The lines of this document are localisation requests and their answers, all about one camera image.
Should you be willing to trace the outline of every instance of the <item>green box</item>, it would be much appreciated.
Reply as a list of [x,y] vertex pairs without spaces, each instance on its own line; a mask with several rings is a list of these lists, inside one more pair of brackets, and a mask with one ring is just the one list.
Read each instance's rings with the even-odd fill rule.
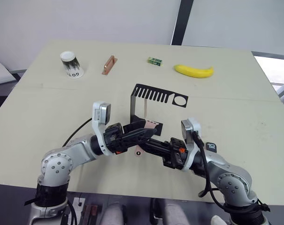
[[148,58],[148,63],[151,63],[151,64],[153,64],[153,65],[157,65],[157,66],[161,66],[161,64],[162,64],[162,61],[161,60],[159,60],[159,59],[156,59],[156,58],[152,58],[152,57],[149,57]]

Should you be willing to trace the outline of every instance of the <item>white table surface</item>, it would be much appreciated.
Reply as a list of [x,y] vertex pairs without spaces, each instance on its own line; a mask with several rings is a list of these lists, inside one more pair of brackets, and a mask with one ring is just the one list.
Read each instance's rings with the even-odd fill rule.
[[[83,77],[66,76],[59,58],[65,50],[75,52]],[[108,76],[102,75],[112,54],[118,61]],[[149,56],[162,59],[163,66],[148,64]],[[175,64],[213,66],[215,73],[191,78],[174,71]],[[155,138],[182,139],[180,121],[195,117],[203,140],[216,143],[227,161],[248,170],[263,202],[284,205],[284,105],[251,52],[221,48],[49,43],[0,108],[0,184],[35,188],[43,155],[91,117],[94,101],[112,104],[109,124],[128,124],[136,83],[189,96],[186,108],[148,101],[148,118],[164,124]],[[87,133],[91,125],[76,137]],[[164,167],[161,158],[147,153],[136,157],[129,149],[78,167],[69,191],[211,202],[209,195],[197,196],[204,185],[192,172]]]

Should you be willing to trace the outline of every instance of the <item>floor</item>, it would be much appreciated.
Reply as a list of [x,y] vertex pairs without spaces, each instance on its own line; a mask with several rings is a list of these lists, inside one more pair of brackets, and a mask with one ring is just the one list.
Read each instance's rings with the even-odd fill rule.
[[[24,206],[24,202],[32,199],[34,195],[34,188],[0,185],[0,224],[26,224],[30,206]],[[127,225],[150,225],[150,198],[75,192],[68,193],[68,198],[71,202],[73,202],[74,197],[85,198],[85,205],[92,204],[102,207],[97,217],[97,222],[93,225],[98,225],[105,208],[116,202],[126,206]],[[213,215],[218,215],[225,221],[229,220],[229,214],[225,213],[213,203],[174,201],[181,206],[191,225],[209,225]],[[284,225],[284,206],[271,205],[270,208],[271,212],[265,213],[269,221],[274,225]]]

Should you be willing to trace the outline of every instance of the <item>paper cup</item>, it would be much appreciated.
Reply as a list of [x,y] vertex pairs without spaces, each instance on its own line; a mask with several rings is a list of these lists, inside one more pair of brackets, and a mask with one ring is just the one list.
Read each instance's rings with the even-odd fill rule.
[[65,51],[60,54],[60,57],[69,78],[79,78],[84,74],[84,70],[80,67],[74,52]]

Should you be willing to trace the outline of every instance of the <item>black cable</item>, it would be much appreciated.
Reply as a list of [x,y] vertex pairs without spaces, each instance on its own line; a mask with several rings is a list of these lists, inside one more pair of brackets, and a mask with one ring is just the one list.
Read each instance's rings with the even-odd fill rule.
[[84,122],[80,127],[78,127],[72,134],[71,136],[66,140],[66,142],[63,144],[63,147],[65,147],[67,145],[67,143],[71,140],[71,138],[81,129],[84,127],[85,124],[87,124],[88,122],[90,122],[92,120],[92,118],[89,118],[86,122]]
[[74,223],[74,217],[76,217],[76,214],[75,214],[75,216],[74,216],[74,214],[73,214],[73,211],[72,211],[72,209],[71,208],[73,208],[73,205],[72,205],[72,203],[69,201],[69,199],[68,199],[68,205],[69,205],[69,207],[70,207],[70,211],[71,211],[71,225],[73,225],[73,223]]
[[80,193],[79,199],[78,199],[78,206],[81,206],[82,202],[80,202],[80,198],[81,198],[82,192]]
[[[71,135],[70,137],[66,140],[66,142],[63,144],[63,147],[65,147],[67,145],[67,143],[71,140],[71,138],[81,129],[85,126],[85,124],[87,124],[88,122],[90,122],[92,120],[92,118],[89,118],[86,122],[84,122],[80,127],[78,127]],[[69,201],[68,199],[68,205],[70,207],[70,211],[71,211],[71,225],[73,225],[74,221],[75,221],[75,225],[77,225],[77,217],[76,217],[76,212],[74,210],[74,207],[72,205],[72,203]]]

